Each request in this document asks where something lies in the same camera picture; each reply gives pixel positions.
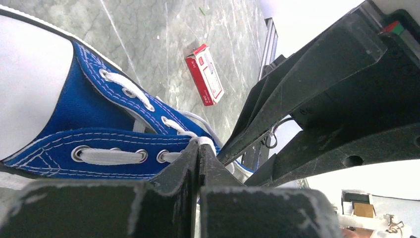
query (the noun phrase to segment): shoe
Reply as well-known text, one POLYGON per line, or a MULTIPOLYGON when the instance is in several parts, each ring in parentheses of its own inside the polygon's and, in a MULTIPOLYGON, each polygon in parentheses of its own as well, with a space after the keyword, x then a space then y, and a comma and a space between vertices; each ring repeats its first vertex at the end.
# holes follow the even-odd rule
POLYGON ((22 178, 150 179, 192 137, 211 138, 219 152, 213 131, 79 38, 1 5, 0 25, 0 187, 21 187, 22 178))

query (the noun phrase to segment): marble surface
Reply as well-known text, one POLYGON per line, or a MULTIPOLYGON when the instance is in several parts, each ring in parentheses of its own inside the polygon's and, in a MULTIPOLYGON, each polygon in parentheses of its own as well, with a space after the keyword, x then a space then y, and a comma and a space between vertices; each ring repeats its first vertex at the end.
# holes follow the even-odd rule
POLYGON ((225 142, 258 80, 266 26, 254 0, 0 0, 80 37, 150 94, 208 120, 225 142), (206 43, 225 95, 205 107, 184 61, 206 43))

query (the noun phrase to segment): metal eyelet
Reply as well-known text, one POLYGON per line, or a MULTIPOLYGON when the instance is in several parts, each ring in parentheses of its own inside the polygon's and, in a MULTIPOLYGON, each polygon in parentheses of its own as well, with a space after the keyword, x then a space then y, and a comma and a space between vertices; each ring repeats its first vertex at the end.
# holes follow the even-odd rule
POLYGON ((152 104, 149 104, 149 105, 143 104, 143 105, 145 106, 145 108, 147 110, 149 110, 151 112, 154 112, 155 111, 155 107, 152 104))
POLYGON ((146 150, 140 149, 140 150, 136 151, 136 154, 141 154, 142 155, 142 159, 138 162, 139 164, 146 161, 147 155, 148 155, 146 150))
POLYGON ((106 71, 105 69, 103 69, 103 68, 100 68, 99 69, 99 74, 101 75, 101 77, 106 81, 106 82, 111 82, 111 80, 109 80, 107 77, 106 77, 106 74, 108 74, 109 72, 108 71, 106 71))
POLYGON ((82 153, 83 149, 89 149, 90 147, 87 145, 79 145, 71 151, 71 158, 76 162, 83 162, 80 158, 80 154, 82 153))
POLYGON ((166 118, 165 116, 161 116, 160 119, 162 120, 163 124, 165 124, 167 127, 170 127, 168 124, 166 124, 168 118, 166 118))
POLYGON ((136 95, 134 95, 130 90, 128 90, 126 88, 122 88, 122 92, 130 98, 135 98, 136 97, 136 95))
POLYGON ((167 150, 161 150, 158 154, 157 154, 157 156, 156 156, 156 160, 159 162, 159 163, 161 163, 161 164, 163 164, 163 163, 165 163, 166 161, 163 159, 163 155, 164 154, 167 154, 167 153, 169 153, 169 151, 167 151, 167 150))

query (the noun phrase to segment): small cardboard box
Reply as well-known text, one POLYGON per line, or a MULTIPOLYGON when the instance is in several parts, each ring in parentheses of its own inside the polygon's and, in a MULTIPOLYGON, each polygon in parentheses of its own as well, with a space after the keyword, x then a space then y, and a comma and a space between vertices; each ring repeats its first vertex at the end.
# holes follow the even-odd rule
POLYGON ((205 106, 215 105, 224 95, 209 47, 201 45, 185 58, 205 106))

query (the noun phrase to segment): shoelace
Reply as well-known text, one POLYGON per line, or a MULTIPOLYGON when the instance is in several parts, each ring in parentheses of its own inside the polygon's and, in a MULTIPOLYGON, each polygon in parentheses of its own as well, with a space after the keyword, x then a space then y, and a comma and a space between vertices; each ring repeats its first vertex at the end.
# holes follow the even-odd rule
MULTIPOLYGON (((118 85, 122 86, 122 91, 129 97, 132 98, 138 98, 148 109, 149 111, 155 111, 153 105, 150 104, 149 99, 146 97, 144 92, 140 90, 131 80, 128 78, 117 74, 117 73, 111 73, 107 72, 104 69, 101 69, 99 71, 100 75, 108 82, 114 82, 118 85)), ((182 114, 186 114, 189 117, 193 117, 199 121, 201 121, 205 127, 208 129, 209 133, 213 136, 215 136, 215 132, 212 130, 208 122, 203 120, 198 115, 195 115, 190 112, 181 112, 182 114)), ((214 147, 213 141, 208 137, 198 137, 195 133, 191 131, 184 130, 177 122, 167 119, 166 117, 161 117, 162 122, 168 126, 172 127, 173 129, 177 130, 178 135, 187 135, 192 137, 192 140, 198 140, 199 144, 209 144, 211 145, 214 153, 216 154, 216 149, 214 147)), ((219 138, 215 139, 216 143, 218 144, 220 142, 219 138)), ((168 152, 167 150, 162 150, 158 153, 156 160, 159 163, 165 163, 169 162, 172 163, 175 161, 179 156, 181 155, 181 152, 168 152)), ((128 164, 140 164, 146 161, 148 157, 148 153, 146 150, 138 150, 135 153, 133 152, 126 152, 121 151, 118 148, 112 148, 112 149, 96 149, 96 148, 90 148, 86 145, 81 145, 73 149, 71 153, 71 158, 76 162, 84 162, 87 164, 93 164, 93 165, 128 165, 128 164)))

